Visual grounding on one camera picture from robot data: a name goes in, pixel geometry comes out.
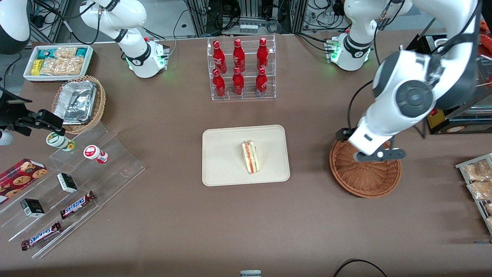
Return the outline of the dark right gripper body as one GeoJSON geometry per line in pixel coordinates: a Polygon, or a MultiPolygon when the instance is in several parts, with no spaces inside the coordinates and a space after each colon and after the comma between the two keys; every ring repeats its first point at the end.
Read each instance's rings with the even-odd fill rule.
{"type": "Polygon", "coordinates": [[[30,103],[32,100],[17,96],[2,87],[0,89],[0,128],[5,130],[18,119],[29,116],[30,111],[26,108],[25,103],[30,103]]]}

